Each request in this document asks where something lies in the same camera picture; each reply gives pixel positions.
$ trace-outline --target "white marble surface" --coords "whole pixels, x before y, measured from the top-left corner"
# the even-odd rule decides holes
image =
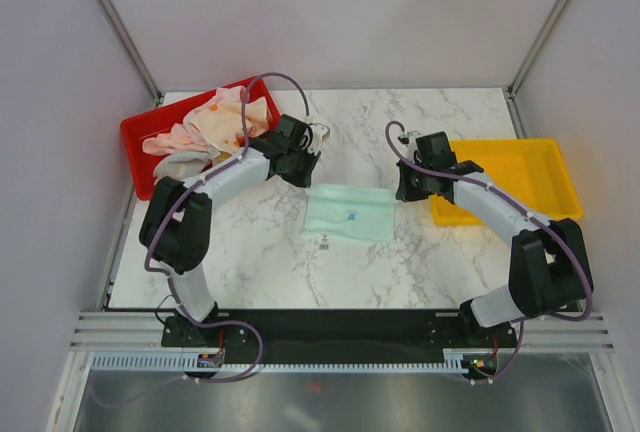
[[[167,94],[165,103],[189,95]],[[296,92],[273,96],[281,112],[302,117]],[[515,137],[499,89],[329,90],[309,98],[312,118],[331,127],[318,184],[395,191],[396,159],[383,134],[391,119],[451,139]],[[328,250],[301,234],[306,204],[304,190],[274,178],[214,214],[204,265],[221,307],[457,307],[507,279],[509,252],[497,236],[485,227],[436,227],[428,202],[398,203],[394,244],[329,239]],[[146,208],[135,205],[111,307],[155,308],[168,294],[165,279],[142,266],[137,236]]]

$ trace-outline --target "red tray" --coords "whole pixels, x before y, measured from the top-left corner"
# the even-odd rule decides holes
[[[252,79],[253,77],[249,77],[248,79],[226,85],[225,87],[231,88],[237,85],[244,85],[246,87]],[[127,149],[127,156],[129,157],[133,185],[135,186],[136,195],[139,199],[151,199],[155,187],[153,170],[164,158],[144,153],[142,151],[142,142],[144,142],[144,139],[155,137],[161,132],[169,132],[171,127],[173,127],[174,124],[182,122],[184,116],[191,110],[204,104],[214,95],[216,95],[216,91],[212,90],[122,121],[120,131],[122,132],[124,145]],[[273,102],[271,94],[269,94],[267,85],[262,80],[256,82],[251,88],[249,100],[252,102],[260,97],[267,99],[267,119],[269,128],[273,130],[280,120],[280,112]]]

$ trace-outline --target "white panel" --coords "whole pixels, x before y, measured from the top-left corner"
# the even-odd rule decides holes
[[[640,8],[574,0],[525,82],[536,136],[557,139],[584,209],[595,282],[633,403],[640,404]]]
[[[308,88],[505,85],[554,0],[113,1],[166,91],[265,70]]]
[[[0,430],[40,431],[150,100],[93,0],[0,0]]]

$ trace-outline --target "yellow tray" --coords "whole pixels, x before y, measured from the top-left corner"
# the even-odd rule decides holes
[[[551,139],[452,140],[458,161],[473,160],[493,182],[552,219],[582,218],[582,207],[558,144]],[[479,225],[471,214],[432,196],[436,225]]]

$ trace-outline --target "mint green towel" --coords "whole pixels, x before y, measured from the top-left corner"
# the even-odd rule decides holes
[[[387,189],[319,184],[308,189],[305,235],[370,244],[394,240],[395,197]]]

